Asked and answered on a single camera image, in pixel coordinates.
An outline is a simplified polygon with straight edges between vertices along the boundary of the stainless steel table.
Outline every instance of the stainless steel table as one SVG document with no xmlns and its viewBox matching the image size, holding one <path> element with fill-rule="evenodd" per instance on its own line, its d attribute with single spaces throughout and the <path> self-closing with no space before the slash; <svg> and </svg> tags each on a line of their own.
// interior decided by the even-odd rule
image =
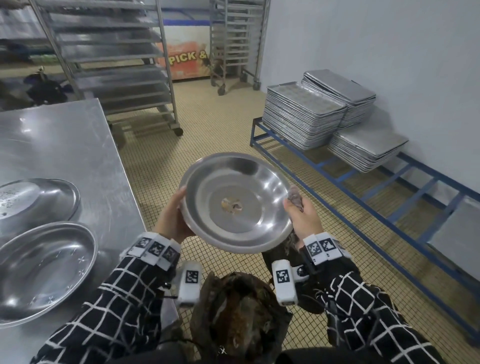
<svg viewBox="0 0 480 364">
<path fill-rule="evenodd" d="M 97 99 L 0 113 L 0 185 L 35 177 L 78 187 L 80 208 L 72 221 L 90 228 L 100 251 L 90 275 L 65 302 L 36 320 L 0 330 L 1 364 L 30 362 L 145 230 Z"/>
</svg>

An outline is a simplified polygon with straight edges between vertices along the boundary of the stack of baking trays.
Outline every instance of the stack of baking trays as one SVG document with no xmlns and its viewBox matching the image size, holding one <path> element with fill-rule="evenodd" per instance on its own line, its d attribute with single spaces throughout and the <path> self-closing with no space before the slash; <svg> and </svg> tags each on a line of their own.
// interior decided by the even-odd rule
<svg viewBox="0 0 480 364">
<path fill-rule="evenodd" d="M 374 92 L 330 70 L 307 71 L 302 85 L 346 104 L 340 128 L 358 124 L 376 99 Z"/>
<path fill-rule="evenodd" d="M 408 139 L 368 124 L 340 129 L 328 149 L 360 172 L 369 172 L 400 153 Z"/>
<path fill-rule="evenodd" d="M 345 104 L 300 83 L 269 86 L 262 120 L 299 149 L 328 143 L 345 113 Z"/>
</svg>

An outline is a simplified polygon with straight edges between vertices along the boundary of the stainless steel bowl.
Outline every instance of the stainless steel bowl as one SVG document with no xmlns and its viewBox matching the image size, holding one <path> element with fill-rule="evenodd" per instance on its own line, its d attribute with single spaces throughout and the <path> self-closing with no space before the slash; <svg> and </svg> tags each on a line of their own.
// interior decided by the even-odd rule
<svg viewBox="0 0 480 364">
<path fill-rule="evenodd" d="M 31 321 L 65 300 L 86 278 L 98 245 L 91 231 L 53 222 L 0 248 L 0 328 Z"/>
<path fill-rule="evenodd" d="M 80 202 L 73 183 L 31 178 L 0 186 L 0 245 L 55 221 L 69 220 Z"/>
<path fill-rule="evenodd" d="M 242 153 L 199 159 L 183 175 L 185 222 L 207 243 L 233 253 L 260 253 L 292 231 L 282 206 L 288 181 L 271 164 Z"/>
</svg>

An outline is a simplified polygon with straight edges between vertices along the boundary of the wristband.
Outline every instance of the wristband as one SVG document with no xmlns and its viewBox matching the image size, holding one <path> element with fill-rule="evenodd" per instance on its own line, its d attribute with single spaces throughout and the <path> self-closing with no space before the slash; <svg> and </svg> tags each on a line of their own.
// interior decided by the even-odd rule
<svg viewBox="0 0 480 364">
<path fill-rule="evenodd" d="M 321 234 L 312 234 L 303 239 L 305 243 L 306 251 L 312 259 L 313 263 L 317 266 L 327 260 L 334 260 L 341 257 L 351 258 L 349 252 L 347 252 L 328 232 L 322 232 Z"/>
<path fill-rule="evenodd" d="M 175 240 L 169 240 L 155 232 L 144 232 L 127 254 L 167 271 L 178 260 L 180 251 L 181 246 Z"/>
</svg>

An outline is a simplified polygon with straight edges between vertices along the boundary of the blue metal rack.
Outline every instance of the blue metal rack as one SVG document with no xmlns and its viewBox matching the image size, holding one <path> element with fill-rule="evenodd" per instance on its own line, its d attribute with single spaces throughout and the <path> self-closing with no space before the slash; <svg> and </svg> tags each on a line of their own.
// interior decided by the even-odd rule
<svg viewBox="0 0 480 364">
<path fill-rule="evenodd" d="M 255 136 L 256 128 L 260 128 L 264 131 L 263 134 Z M 445 273 L 447 273 L 451 278 L 455 279 L 457 282 L 462 284 L 465 288 L 470 291 L 475 300 L 478 304 L 480 304 L 480 283 L 474 281 L 472 278 L 465 276 L 460 271 L 456 270 L 454 267 L 446 264 L 444 260 L 442 260 L 434 251 L 428 246 L 427 242 L 430 238 L 437 232 L 437 230 L 441 227 L 441 225 L 447 220 L 450 214 L 456 209 L 460 201 L 465 197 L 469 196 L 477 201 L 480 202 L 480 194 L 469 189 L 468 187 L 452 180 L 451 178 L 445 176 L 444 174 L 424 165 L 423 163 L 409 157 L 404 153 L 400 153 L 397 157 L 402 161 L 406 162 L 407 165 L 404 166 L 401 170 L 396 173 L 390 172 L 386 168 L 380 167 L 379 170 L 389 176 L 389 178 L 378 184 L 375 187 L 369 189 L 366 193 L 363 194 L 362 197 L 358 197 L 349 191 L 342 182 L 346 179 L 352 177 L 357 172 L 356 169 L 350 169 L 348 172 L 344 173 L 339 177 L 333 177 L 328 172 L 326 172 L 323 167 L 328 164 L 331 164 L 335 161 L 338 161 L 337 157 L 332 157 L 328 160 L 322 161 L 321 163 L 314 163 L 310 159 L 308 159 L 301 151 L 293 147 L 291 144 L 288 143 L 286 139 L 282 136 L 276 134 L 275 131 L 271 130 L 269 127 L 262 123 L 262 118 L 253 119 L 252 123 L 252 134 L 250 138 L 250 146 L 256 147 L 260 152 L 262 152 L 265 156 L 267 156 L 271 161 L 276 163 L 284 172 L 289 174 L 299 185 L 301 185 L 306 191 L 312 194 L 316 199 L 318 199 L 326 208 L 328 208 L 335 216 L 337 216 L 340 220 L 342 220 L 349 228 L 351 228 L 356 234 L 358 234 L 364 241 L 366 241 L 376 252 L 378 252 L 384 259 L 386 259 L 391 265 L 393 265 L 397 270 L 399 270 L 405 277 L 407 277 L 418 289 L 420 289 L 427 297 L 429 297 L 432 301 L 434 301 L 440 308 L 442 308 L 447 314 L 449 314 L 467 333 L 469 341 L 474 345 L 480 344 L 480 322 L 473 326 L 464 320 L 455 310 L 453 310 L 449 305 L 447 305 L 442 299 L 440 299 L 437 295 L 435 295 L 431 290 L 425 287 L 415 276 L 413 276 L 408 270 L 406 270 L 403 266 L 401 266 L 398 262 L 396 262 L 386 251 L 384 251 L 380 246 L 378 246 L 374 241 L 372 241 L 368 236 L 366 236 L 362 231 L 360 231 L 352 222 L 350 222 L 345 216 L 340 214 L 334 207 L 328 204 L 323 198 L 321 198 L 312 188 L 310 188 L 306 183 L 304 183 L 299 177 L 297 177 L 292 171 L 290 171 L 286 166 L 282 164 L 278 159 L 276 159 L 271 153 L 269 153 L 265 148 L 263 148 L 259 141 L 264 140 L 266 138 L 273 138 L 281 145 L 285 146 L 288 150 L 293 152 L 295 155 L 300 157 L 304 162 L 306 162 L 309 166 L 314 168 L 318 173 L 323 175 L 327 178 L 331 183 L 333 183 L 338 189 L 340 189 L 343 193 L 345 193 L 348 197 L 353 199 L 357 204 L 359 204 L 362 208 L 372 214 L 375 218 L 377 218 L 381 223 L 395 232 L 398 236 L 400 236 L 403 240 L 408 242 L 412 245 L 415 249 L 417 249 L 420 253 L 422 253 L 427 259 L 441 268 Z M 401 176 L 406 173 L 408 170 L 411 169 L 419 169 L 428 175 L 430 175 L 431 179 L 421 188 L 417 188 L 407 182 L 406 180 L 402 179 Z M 414 194 L 405 201 L 396 211 L 391 213 L 389 216 L 384 217 L 379 212 L 375 211 L 372 207 L 370 207 L 366 201 L 375 196 L 379 193 L 382 189 L 387 187 L 388 185 L 392 184 L 393 182 L 397 182 L 402 184 L 403 186 L 409 188 L 414 192 Z M 438 200 L 434 199 L 430 195 L 426 194 L 426 192 L 433 187 L 433 185 L 437 182 L 443 182 L 446 185 L 454 188 L 457 190 L 457 195 L 451 200 L 448 205 L 444 205 Z M 442 211 L 441 213 L 436 216 L 433 223 L 426 229 L 426 231 L 417 239 L 412 238 L 404 231 L 402 231 L 399 227 L 395 225 L 395 222 L 398 221 L 402 216 L 404 216 L 418 201 L 420 198 L 424 199 L 425 201 L 431 203 L 432 205 L 440 208 Z"/>
</svg>

